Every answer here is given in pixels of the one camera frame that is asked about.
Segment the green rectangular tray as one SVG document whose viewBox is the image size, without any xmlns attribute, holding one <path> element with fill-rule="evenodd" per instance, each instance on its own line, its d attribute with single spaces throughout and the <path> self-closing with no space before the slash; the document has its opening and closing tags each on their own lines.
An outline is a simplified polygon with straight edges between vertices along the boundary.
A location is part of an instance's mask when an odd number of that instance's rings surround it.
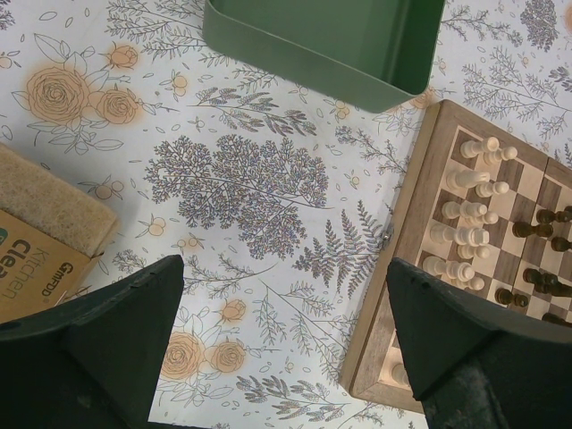
<svg viewBox="0 0 572 429">
<path fill-rule="evenodd" d="M 203 37 L 216 52 L 378 114 L 425 91 L 444 5 L 207 1 Z"/>
</svg>

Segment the dark chess piece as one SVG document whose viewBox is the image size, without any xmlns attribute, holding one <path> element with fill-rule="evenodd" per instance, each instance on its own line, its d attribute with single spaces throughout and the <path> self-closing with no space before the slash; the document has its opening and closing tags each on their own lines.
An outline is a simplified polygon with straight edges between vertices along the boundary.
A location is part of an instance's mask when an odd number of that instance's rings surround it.
<svg viewBox="0 0 572 429">
<path fill-rule="evenodd" d="M 512 226 L 512 233 L 518 238 L 526 238 L 531 235 L 536 235 L 541 238 L 549 238 L 553 234 L 553 227 L 549 223 L 532 225 L 526 222 L 515 222 Z"/>
</svg>

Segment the floral patterned table mat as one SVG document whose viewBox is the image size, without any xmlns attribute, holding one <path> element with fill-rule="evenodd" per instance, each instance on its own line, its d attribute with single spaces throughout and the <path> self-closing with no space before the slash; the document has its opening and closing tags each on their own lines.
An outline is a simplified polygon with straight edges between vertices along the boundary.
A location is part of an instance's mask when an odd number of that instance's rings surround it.
<svg viewBox="0 0 572 429">
<path fill-rule="evenodd" d="M 117 213 L 87 295 L 175 254 L 149 420 L 423 428 L 342 363 L 427 110 L 571 163 L 571 4 L 444 1 L 430 79 L 382 113 L 211 49 L 207 1 L 4 1 L 1 140 Z"/>
</svg>

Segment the wooden chess board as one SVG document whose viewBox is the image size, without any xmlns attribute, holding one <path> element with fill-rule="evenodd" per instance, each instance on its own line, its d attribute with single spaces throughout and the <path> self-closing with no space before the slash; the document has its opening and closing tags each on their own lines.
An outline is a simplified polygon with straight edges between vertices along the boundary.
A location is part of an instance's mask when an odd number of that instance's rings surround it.
<svg viewBox="0 0 572 429">
<path fill-rule="evenodd" d="M 496 137 L 495 152 L 466 159 L 460 146 Z M 463 289 L 495 301 L 502 290 L 526 298 L 521 313 L 571 318 L 571 300 L 543 294 L 526 269 L 571 283 L 571 254 L 551 240 L 515 237 L 515 222 L 536 224 L 542 210 L 571 206 L 571 168 L 450 100 L 423 119 L 390 225 L 345 358 L 340 383 L 356 399 L 420 411 L 408 385 L 385 276 L 390 261 L 431 262 L 440 279 L 460 285 L 460 267 L 475 273 Z"/>
</svg>

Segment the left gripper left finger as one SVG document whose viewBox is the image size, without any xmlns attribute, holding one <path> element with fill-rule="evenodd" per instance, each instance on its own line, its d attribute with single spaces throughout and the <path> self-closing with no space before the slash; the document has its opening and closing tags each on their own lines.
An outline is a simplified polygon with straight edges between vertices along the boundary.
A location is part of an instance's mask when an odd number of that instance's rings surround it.
<svg viewBox="0 0 572 429">
<path fill-rule="evenodd" d="M 3 428 L 151 428 L 181 257 L 1 325 Z"/>
</svg>

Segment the kitchen sponge cardboard pack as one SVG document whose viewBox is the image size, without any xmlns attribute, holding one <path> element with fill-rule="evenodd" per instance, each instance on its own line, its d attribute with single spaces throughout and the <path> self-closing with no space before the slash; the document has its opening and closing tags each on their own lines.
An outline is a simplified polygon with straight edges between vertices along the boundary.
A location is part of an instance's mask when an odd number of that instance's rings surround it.
<svg viewBox="0 0 572 429">
<path fill-rule="evenodd" d="M 119 226 L 108 206 L 2 146 L 2 322 L 73 296 Z"/>
</svg>

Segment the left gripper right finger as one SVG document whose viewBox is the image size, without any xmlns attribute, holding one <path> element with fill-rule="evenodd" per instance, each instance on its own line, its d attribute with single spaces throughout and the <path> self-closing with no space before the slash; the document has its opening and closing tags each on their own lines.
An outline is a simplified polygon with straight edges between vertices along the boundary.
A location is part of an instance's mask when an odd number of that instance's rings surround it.
<svg viewBox="0 0 572 429">
<path fill-rule="evenodd" d="M 400 258 L 386 282 L 431 428 L 569 428 L 571 325 L 512 312 Z"/>
</svg>

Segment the light chess piece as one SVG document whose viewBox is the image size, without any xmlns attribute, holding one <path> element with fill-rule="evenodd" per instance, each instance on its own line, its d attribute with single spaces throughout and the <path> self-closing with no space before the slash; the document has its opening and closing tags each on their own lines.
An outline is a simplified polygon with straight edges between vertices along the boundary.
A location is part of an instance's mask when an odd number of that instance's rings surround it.
<svg viewBox="0 0 572 429">
<path fill-rule="evenodd" d="M 498 150 L 500 141 L 496 137 L 489 137 L 483 140 L 469 140 L 461 144 L 460 154 L 466 158 L 474 158 L 481 154 L 491 153 Z"/>
</svg>

